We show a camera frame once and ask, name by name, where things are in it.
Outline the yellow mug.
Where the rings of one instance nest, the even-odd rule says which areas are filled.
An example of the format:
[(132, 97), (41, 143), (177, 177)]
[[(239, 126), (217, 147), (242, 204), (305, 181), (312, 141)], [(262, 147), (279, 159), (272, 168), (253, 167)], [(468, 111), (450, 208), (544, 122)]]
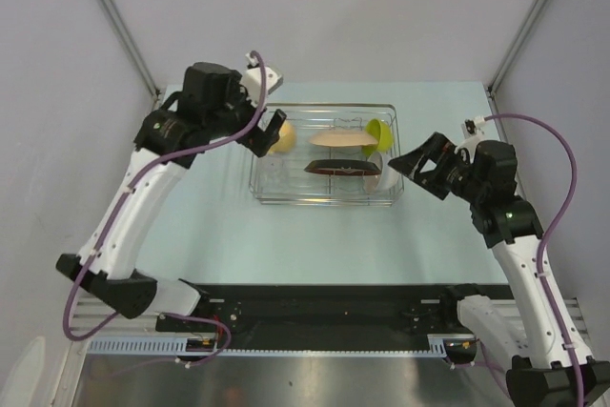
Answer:
[(289, 122), (285, 121), (280, 130), (278, 140), (268, 150), (268, 154), (289, 153), (296, 144), (296, 130)]

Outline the clear drinking glass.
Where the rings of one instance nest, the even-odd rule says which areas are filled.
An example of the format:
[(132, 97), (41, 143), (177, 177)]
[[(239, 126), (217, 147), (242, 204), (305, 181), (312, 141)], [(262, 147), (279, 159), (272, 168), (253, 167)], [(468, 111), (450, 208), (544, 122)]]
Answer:
[(260, 185), (266, 192), (283, 189), (289, 180), (285, 161), (280, 157), (264, 157), (260, 162)]

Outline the lime green bowl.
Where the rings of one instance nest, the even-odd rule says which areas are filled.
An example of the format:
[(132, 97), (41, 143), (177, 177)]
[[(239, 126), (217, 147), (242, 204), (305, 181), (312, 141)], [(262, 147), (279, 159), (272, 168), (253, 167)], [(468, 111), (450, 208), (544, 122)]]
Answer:
[(365, 132), (371, 135), (376, 143), (362, 147), (362, 152), (369, 157), (375, 152), (387, 153), (391, 150), (394, 142), (394, 137), (390, 126), (378, 118), (374, 118), (368, 122), (365, 127)]

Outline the white bowl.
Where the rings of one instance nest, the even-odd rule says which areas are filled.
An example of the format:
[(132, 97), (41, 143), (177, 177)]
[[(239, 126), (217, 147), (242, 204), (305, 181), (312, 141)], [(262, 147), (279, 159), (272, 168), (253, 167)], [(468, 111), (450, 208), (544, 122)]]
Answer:
[(400, 175), (389, 166), (390, 160), (390, 155), (382, 152), (374, 152), (368, 157), (368, 161), (379, 168), (380, 174), (367, 175), (363, 178), (366, 193), (373, 194), (389, 191), (398, 182)]

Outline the metal wire dish rack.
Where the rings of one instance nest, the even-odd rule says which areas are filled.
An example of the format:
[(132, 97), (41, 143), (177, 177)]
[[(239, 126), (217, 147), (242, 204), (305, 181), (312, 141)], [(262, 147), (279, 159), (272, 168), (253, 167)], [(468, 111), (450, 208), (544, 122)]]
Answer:
[(307, 173), (304, 168), (318, 159), (354, 159), (368, 161), (362, 147), (327, 148), (316, 146), (309, 138), (319, 131), (365, 131), (369, 121), (378, 118), (391, 128), (394, 142), (387, 152), (390, 157), (400, 153), (397, 112), (388, 104), (333, 104), (333, 103), (272, 103), (270, 111), (283, 110), (296, 130), (296, 144), (289, 153), (268, 154), (285, 161), (289, 180), (276, 192), (266, 192), (260, 185), (260, 162), (253, 158), (250, 172), (250, 191), (264, 204), (296, 205), (364, 205), (391, 206), (401, 197), (404, 184), (400, 177), (389, 191), (368, 194), (364, 190), (365, 176), (331, 176)]

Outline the red rimmed beige plate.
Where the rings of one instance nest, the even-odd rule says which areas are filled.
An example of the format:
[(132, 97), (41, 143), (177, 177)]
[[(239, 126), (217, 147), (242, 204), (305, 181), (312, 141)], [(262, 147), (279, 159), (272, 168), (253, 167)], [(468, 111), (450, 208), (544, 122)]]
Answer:
[(313, 160), (304, 168), (304, 171), (331, 176), (374, 176), (381, 174), (381, 169), (373, 162), (354, 159)]

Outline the beige bird pattern plate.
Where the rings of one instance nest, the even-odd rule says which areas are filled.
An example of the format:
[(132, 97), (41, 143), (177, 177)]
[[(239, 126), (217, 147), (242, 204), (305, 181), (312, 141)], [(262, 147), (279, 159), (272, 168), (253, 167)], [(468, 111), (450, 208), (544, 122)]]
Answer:
[(352, 148), (374, 146), (378, 143), (378, 140), (365, 131), (325, 130), (312, 135), (309, 142), (327, 148)]

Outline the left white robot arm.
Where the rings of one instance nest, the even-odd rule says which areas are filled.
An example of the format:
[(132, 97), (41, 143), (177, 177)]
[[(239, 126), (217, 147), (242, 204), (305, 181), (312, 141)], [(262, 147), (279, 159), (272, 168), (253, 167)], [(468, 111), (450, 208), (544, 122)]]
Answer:
[(248, 61), (244, 72), (207, 62), (186, 69), (181, 89), (144, 118), (119, 190), (91, 238), (56, 262), (60, 274), (127, 319), (176, 314), (193, 331), (210, 321), (202, 290), (144, 274), (136, 260), (164, 201), (199, 155), (236, 142), (262, 157), (278, 141), (283, 111), (265, 128), (258, 122), (283, 76), (253, 56)]

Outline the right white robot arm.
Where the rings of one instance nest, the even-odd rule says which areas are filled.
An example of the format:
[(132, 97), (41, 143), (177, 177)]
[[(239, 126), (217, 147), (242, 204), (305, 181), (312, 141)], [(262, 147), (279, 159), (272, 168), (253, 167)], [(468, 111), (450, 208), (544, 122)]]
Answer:
[(522, 326), (504, 318), (474, 285), (456, 287), (439, 319), (447, 330), (467, 328), (479, 339), (503, 370), (512, 402), (590, 406), (602, 397), (609, 364), (594, 357), (562, 300), (538, 215), (516, 192), (514, 147), (478, 140), (459, 148), (435, 132), (389, 165), (440, 199), (453, 194), (469, 204), (475, 228), (508, 280)]

